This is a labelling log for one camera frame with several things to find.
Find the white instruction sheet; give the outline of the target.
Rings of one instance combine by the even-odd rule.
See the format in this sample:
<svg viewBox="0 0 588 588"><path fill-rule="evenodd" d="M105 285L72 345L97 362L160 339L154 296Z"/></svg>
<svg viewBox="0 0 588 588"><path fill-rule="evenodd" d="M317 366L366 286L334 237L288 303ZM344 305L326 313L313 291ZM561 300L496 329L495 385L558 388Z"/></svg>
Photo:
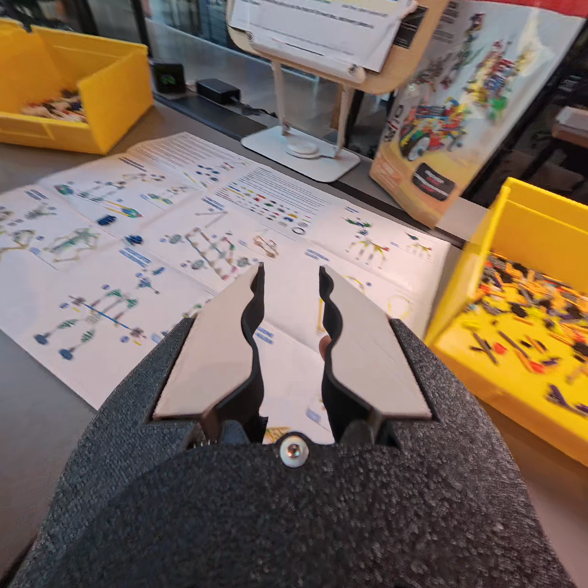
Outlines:
<svg viewBox="0 0 588 588"><path fill-rule="evenodd" d="M181 319L262 262L264 441L299 430L332 443L320 266L423 338L450 247L181 133L1 194L1 330L98 409Z"/></svg>

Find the yellow plastic bin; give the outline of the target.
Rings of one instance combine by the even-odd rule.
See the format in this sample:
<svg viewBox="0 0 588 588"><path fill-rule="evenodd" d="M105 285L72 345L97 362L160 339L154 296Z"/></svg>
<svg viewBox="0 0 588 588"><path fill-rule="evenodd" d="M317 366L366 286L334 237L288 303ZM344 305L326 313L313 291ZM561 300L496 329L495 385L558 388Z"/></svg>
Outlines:
<svg viewBox="0 0 588 588"><path fill-rule="evenodd" d="M22 113L63 90L86 122ZM146 46L1 19L1 143L104 155L152 105Z"/></svg>
<svg viewBox="0 0 588 588"><path fill-rule="evenodd" d="M468 335L454 326L473 301L490 251L545 273L587 295L587 206L508 179L462 250L431 321L425 343L479 399L570 458L587 466L587 419L489 381L481 361L468 358Z"/></svg>

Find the small black cube device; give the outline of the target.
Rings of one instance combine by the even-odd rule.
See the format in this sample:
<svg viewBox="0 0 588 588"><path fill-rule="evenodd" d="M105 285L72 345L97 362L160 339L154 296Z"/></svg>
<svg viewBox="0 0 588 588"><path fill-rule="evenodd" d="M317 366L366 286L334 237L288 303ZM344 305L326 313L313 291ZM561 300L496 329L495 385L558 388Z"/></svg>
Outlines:
<svg viewBox="0 0 588 588"><path fill-rule="evenodd" d="M187 91L185 70L180 62L150 60L155 91L163 95L180 95Z"/></svg>

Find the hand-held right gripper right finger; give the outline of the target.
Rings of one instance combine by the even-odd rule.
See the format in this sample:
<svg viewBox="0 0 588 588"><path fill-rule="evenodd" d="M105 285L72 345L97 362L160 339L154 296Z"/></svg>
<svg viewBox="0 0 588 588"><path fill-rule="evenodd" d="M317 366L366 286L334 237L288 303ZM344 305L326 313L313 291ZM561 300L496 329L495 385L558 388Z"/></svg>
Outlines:
<svg viewBox="0 0 588 588"><path fill-rule="evenodd" d="M335 444L396 445L394 422L431 422L430 400L391 318L331 267L319 269L325 348L321 399Z"/></svg>

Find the toy set cardboard box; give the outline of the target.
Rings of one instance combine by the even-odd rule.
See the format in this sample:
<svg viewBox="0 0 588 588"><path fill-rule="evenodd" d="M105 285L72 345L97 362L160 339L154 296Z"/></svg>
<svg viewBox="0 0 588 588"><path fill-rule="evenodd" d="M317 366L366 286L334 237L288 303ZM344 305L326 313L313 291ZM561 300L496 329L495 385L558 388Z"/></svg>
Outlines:
<svg viewBox="0 0 588 588"><path fill-rule="evenodd" d="M538 97L587 1L450 1L389 112L370 177L435 228Z"/></svg>

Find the black power adapter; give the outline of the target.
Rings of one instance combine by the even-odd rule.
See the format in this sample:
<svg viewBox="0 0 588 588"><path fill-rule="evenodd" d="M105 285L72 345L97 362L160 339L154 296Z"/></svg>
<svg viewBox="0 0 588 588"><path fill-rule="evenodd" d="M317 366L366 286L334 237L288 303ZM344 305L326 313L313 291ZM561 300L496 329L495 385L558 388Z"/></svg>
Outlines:
<svg viewBox="0 0 588 588"><path fill-rule="evenodd" d="M221 105L240 103L240 89L217 78L200 79L195 83L196 93L209 101Z"/></svg>

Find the pile of colourful building pieces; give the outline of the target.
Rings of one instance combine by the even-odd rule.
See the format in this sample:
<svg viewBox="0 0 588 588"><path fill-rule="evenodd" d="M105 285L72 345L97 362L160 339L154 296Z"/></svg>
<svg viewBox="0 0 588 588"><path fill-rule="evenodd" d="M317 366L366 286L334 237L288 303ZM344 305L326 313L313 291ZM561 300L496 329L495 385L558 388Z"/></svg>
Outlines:
<svg viewBox="0 0 588 588"><path fill-rule="evenodd" d="M77 89L63 89L59 96L27 102L20 107L19 114L54 121L88 124L84 104Z"/></svg>

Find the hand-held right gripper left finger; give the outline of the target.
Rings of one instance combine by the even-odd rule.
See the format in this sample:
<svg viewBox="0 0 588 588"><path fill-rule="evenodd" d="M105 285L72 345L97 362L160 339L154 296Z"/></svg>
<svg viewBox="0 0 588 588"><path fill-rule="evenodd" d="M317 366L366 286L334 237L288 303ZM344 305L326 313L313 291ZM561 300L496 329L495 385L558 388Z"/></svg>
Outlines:
<svg viewBox="0 0 588 588"><path fill-rule="evenodd" d="M175 354L153 420L191 420L208 440L237 422L250 442L262 442L264 384L254 334L265 314L265 267L254 263L195 318Z"/></svg>

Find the pile of black orange pieces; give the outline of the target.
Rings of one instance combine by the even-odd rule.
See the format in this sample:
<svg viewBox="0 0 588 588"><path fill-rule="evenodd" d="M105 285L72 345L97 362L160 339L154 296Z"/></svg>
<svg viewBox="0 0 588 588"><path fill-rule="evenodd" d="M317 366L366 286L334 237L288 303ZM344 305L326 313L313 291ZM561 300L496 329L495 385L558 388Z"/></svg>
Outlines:
<svg viewBox="0 0 588 588"><path fill-rule="evenodd" d="M585 293L490 251L454 326L489 381L587 419Z"/></svg>

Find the wooden sign board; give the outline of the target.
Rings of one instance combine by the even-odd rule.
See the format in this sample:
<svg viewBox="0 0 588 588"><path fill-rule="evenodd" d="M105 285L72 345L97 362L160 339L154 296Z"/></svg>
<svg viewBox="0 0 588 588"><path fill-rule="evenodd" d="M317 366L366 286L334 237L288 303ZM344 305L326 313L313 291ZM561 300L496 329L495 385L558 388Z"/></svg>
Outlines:
<svg viewBox="0 0 588 588"><path fill-rule="evenodd" d="M275 41L255 40L245 24L233 25L236 1L227 2L226 24L234 44L249 54L322 77L344 88L377 95L397 89L414 73L448 4L449 1L413 1L379 71L352 65L347 58L337 63L324 56L304 55L302 49L278 48Z"/></svg>

